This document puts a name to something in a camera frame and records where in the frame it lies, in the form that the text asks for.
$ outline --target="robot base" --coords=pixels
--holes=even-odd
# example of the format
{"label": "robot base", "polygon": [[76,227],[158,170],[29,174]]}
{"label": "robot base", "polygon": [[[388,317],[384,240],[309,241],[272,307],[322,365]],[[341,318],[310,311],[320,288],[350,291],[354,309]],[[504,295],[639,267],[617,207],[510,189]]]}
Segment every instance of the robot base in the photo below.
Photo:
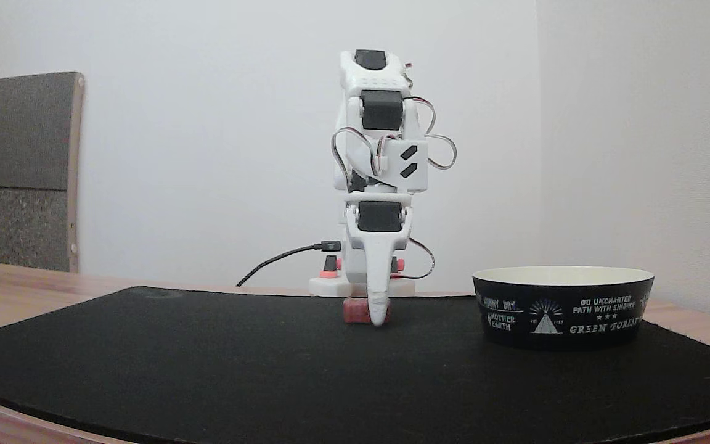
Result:
{"label": "robot base", "polygon": [[[344,276],[315,277],[308,280],[308,293],[327,298],[365,297],[366,284],[352,284]],[[391,297],[415,295],[415,282],[409,279],[391,279],[388,282],[388,294]]]}

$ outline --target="wire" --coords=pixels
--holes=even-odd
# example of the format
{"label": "wire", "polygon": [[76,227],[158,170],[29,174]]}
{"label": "wire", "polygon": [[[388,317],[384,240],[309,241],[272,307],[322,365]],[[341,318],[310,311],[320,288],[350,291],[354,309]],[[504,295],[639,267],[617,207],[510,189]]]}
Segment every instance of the wire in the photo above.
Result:
{"label": "wire", "polygon": [[[372,144],[369,142],[369,139],[366,138],[366,136],[363,135],[362,132],[358,131],[357,129],[353,128],[352,126],[344,126],[339,129],[336,129],[336,132],[333,133],[333,137],[330,138],[330,151],[333,152],[333,158],[335,158],[336,163],[338,163],[338,167],[341,168],[341,174],[344,174],[344,180],[346,180],[347,183],[347,191],[351,192],[352,191],[352,177],[349,175],[349,172],[347,171],[347,166],[344,164],[344,160],[341,159],[341,154],[338,153],[338,146],[336,146],[336,136],[338,136],[341,133],[350,133],[354,134],[357,136],[357,138],[363,142],[363,144],[366,145],[367,148],[369,148],[369,155],[371,155],[372,158],[372,169],[375,168],[375,162],[374,162],[374,154],[372,153]],[[368,174],[363,174],[363,171],[358,171],[363,176],[369,176]]]}
{"label": "wire", "polygon": [[374,173],[374,175],[380,175],[383,172],[383,144],[385,143],[385,139],[396,140],[396,136],[389,134],[380,137],[380,141],[377,142],[377,164],[375,164],[374,157],[372,156],[372,173]]}
{"label": "wire", "polygon": [[237,282],[237,285],[235,287],[242,287],[243,284],[245,284],[245,281],[251,278],[256,272],[261,270],[262,268],[273,264],[273,262],[280,261],[281,259],[286,258],[287,256],[295,255],[295,253],[301,253],[303,251],[308,251],[308,250],[322,250],[322,244],[314,244],[314,245],[305,245],[305,247],[300,247],[300,248],[295,248],[294,250],[289,250],[285,253],[281,253],[281,255],[275,256],[273,258],[267,259],[267,261],[262,262],[259,265],[256,265],[256,267],[248,272],[248,274],[245,275],[245,278],[240,279],[240,282]]}
{"label": "wire", "polygon": [[426,276],[431,275],[431,272],[433,272],[433,271],[435,270],[435,255],[434,255],[434,253],[431,252],[431,250],[428,249],[428,247],[426,247],[426,245],[421,244],[421,243],[418,242],[417,240],[415,240],[415,239],[413,239],[413,238],[409,238],[409,241],[411,241],[413,244],[418,245],[418,247],[422,248],[423,251],[426,251],[426,254],[429,255],[429,258],[431,259],[431,267],[429,267],[429,271],[428,271],[428,272],[426,272],[426,273],[424,273],[423,275],[420,275],[420,276],[406,276],[406,275],[403,275],[403,274],[395,274],[395,275],[393,275],[393,276],[394,276],[395,278],[401,278],[401,277],[402,277],[402,278],[404,278],[404,279],[423,279],[423,278],[425,278]]}
{"label": "wire", "polygon": [[413,99],[414,101],[418,102],[419,104],[426,105],[426,107],[428,107],[428,109],[431,111],[431,121],[429,121],[429,127],[426,129],[426,133],[425,133],[425,134],[429,134],[431,132],[431,129],[435,127],[435,123],[437,121],[437,112],[435,111],[434,105],[432,105],[430,101],[427,101],[425,98],[422,98],[419,96],[409,96],[407,98]]}
{"label": "wire", "polygon": [[433,166],[434,168],[437,168],[438,170],[447,170],[454,166],[454,163],[456,163],[456,143],[451,140],[448,136],[443,136],[442,134],[427,134],[427,138],[434,138],[434,139],[440,139],[442,141],[448,142],[448,145],[451,146],[451,163],[448,163],[447,165],[442,165],[440,163],[435,162],[434,160],[431,159],[431,157],[427,157],[426,160],[429,161],[429,164]]}
{"label": "wire", "polygon": [[440,139],[442,141],[448,142],[448,145],[451,146],[451,152],[453,154],[453,157],[451,159],[451,163],[448,163],[447,165],[443,165],[442,163],[437,163],[436,161],[432,160],[431,157],[427,157],[426,160],[428,160],[429,164],[433,166],[434,168],[437,168],[439,170],[447,170],[454,166],[454,163],[456,163],[456,143],[451,140],[448,136],[443,136],[442,134],[432,134],[431,129],[435,127],[435,123],[437,122],[437,112],[435,111],[434,105],[431,104],[430,101],[427,101],[425,98],[419,97],[419,96],[409,96],[408,99],[413,99],[414,101],[418,102],[419,104],[426,105],[428,109],[431,111],[431,121],[429,121],[429,127],[426,129],[425,136],[427,138],[434,138],[434,139]]}

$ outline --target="wooden table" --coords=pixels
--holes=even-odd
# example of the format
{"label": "wooden table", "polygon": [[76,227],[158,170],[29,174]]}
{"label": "wooden table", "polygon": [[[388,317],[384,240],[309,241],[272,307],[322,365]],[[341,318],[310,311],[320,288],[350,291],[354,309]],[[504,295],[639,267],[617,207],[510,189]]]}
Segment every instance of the wooden table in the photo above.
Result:
{"label": "wooden table", "polygon": [[[172,287],[172,289],[212,290],[212,292],[274,295],[306,294],[305,290],[235,289],[235,287],[177,285],[109,277],[96,278],[95,276],[73,273],[0,265],[0,326],[6,326],[65,306],[81,303],[126,287],[144,284]],[[426,293],[425,295],[434,296],[435,294]],[[710,345],[710,315],[686,310],[672,303],[651,298],[643,318],[651,321],[651,323]],[[0,407],[0,442],[26,444],[32,442],[123,443],[124,441],[81,432],[80,430],[53,424],[53,422],[43,421],[42,419]],[[710,430],[665,442],[710,443]]]}

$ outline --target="white wall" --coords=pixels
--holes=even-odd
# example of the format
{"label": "white wall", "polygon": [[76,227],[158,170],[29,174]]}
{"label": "white wall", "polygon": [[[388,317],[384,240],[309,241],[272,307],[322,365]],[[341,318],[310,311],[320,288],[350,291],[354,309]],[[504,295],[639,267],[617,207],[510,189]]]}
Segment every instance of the white wall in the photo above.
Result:
{"label": "white wall", "polygon": [[710,312],[710,0],[540,0],[543,256]]}
{"label": "white wall", "polygon": [[[357,48],[413,62],[414,91],[459,143],[457,166],[431,170],[417,197],[414,236],[438,256],[422,289],[537,262],[537,42],[530,0],[0,0],[0,77],[87,78],[81,272],[189,283],[233,284],[338,235],[328,141],[338,51]],[[287,259],[250,284],[301,287],[321,261]]]}

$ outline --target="bowl rim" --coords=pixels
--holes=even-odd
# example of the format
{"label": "bowl rim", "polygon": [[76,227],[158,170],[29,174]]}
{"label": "bowl rim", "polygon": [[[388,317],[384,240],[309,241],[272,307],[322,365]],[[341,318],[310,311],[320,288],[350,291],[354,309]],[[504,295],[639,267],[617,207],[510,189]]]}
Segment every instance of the bowl rim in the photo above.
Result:
{"label": "bowl rim", "polygon": [[[517,277],[521,273],[526,273],[526,276]],[[530,265],[483,269],[473,273],[473,278],[480,281],[542,287],[633,284],[655,277],[653,273],[642,269],[595,265]]]}

